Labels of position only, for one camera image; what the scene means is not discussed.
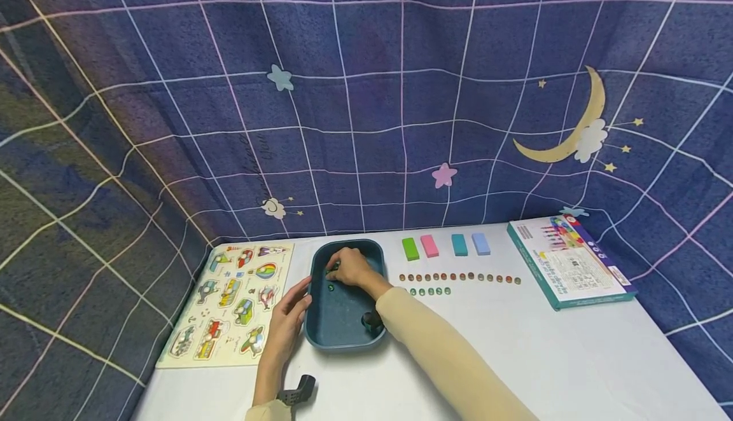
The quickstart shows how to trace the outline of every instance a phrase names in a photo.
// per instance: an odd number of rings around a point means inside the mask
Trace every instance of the dark teal tray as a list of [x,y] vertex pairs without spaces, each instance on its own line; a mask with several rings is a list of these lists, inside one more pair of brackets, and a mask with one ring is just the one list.
[[369,333],[361,324],[361,316],[374,310],[375,302],[360,287],[347,286],[325,279],[325,264],[334,252],[343,247],[357,248],[366,257],[372,269],[386,275],[382,247],[372,240],[357,239],[325,244],[313,256],[309,288],[313,302],[305,315],[305,338],[323,352],[357,352],[376,346],[384,336]]

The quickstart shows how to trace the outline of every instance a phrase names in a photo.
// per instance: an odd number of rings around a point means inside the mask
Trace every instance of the white tablecloth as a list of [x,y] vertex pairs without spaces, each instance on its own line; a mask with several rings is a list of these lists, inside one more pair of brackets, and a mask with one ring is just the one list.
[[[477,231],[486,234],[491,256],[476,255],[470,237]],[[419,237],[426,233],[438,244],[437,258],[424,257]],[[452,233],[466,235],[468,257],[453,256]],[[415,238],[419,261],[405,259],[405,237]],[[450,296],[417,298],[450,321],[541,420],[728,420],[636,300],[553,311],[506,224],[290,240],[296,246],[287,287],[309,274],[319,247],[349,238],[381,245],[387,276],[396,286],[452,288]],[[519,276],[522,284],[398,279],[400,273],[436,272]],[[136,420],[243,420],[255,373],[255,367],[156,371]],[[286,387],[297,386],[303,373],[316,377],[318,388],[296,411],[298,421],[457,419],[389,334],[367,354],[326,355],[303,340],[286,372]]]

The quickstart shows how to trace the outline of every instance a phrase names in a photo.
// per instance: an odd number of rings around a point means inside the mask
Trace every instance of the grid pattern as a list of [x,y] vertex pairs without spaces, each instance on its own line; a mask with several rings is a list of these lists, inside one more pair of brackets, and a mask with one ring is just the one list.
[[[0,419],[129,419],[214,244],[563,208],[731,415],[731,32],[733,0],[0,0]],[[586,65],[603,147],[522,156]]]

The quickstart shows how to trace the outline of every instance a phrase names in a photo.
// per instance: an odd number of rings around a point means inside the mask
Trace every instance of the colored block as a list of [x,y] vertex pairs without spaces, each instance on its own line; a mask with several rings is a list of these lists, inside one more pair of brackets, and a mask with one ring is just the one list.
[[489,247],[489,243],[486,241],[486,237],[484,237],[483,233],[473,233],[471,235],[471,239],[473,240],[473,246],[476,247],[476,252],[479,256],[488,256],[491,254],[491,248]]
[[409,261],[416,261],[420,258],[420,254],[417,252],[417,246],[415,245],[414,239],[402,239],[402,247],[405,248],[405,256],[408,256]]
[[435,240],[432,235],[423,235],[420,237],[420,242],[422,242],[422,247],[425,249],[425,254],[428,257],[438,256],[438,247],[435,246]]
[[453,242],[453,253],[456,254],[456,256],[468,256],[466,239],[463,238],[462,233],[454,233],[453,235],[450,235],[450,241]]

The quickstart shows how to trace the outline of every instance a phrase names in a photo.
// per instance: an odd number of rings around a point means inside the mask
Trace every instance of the pink star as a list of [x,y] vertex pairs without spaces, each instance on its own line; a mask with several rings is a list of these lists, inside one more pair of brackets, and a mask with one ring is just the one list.
[[435,178],[435,189],[440,189],[442,186],[452,186],[453,176],[457,174],[458,170],[451,169],[447,163],[443,162],[438,170],[433,171],[433,178]]

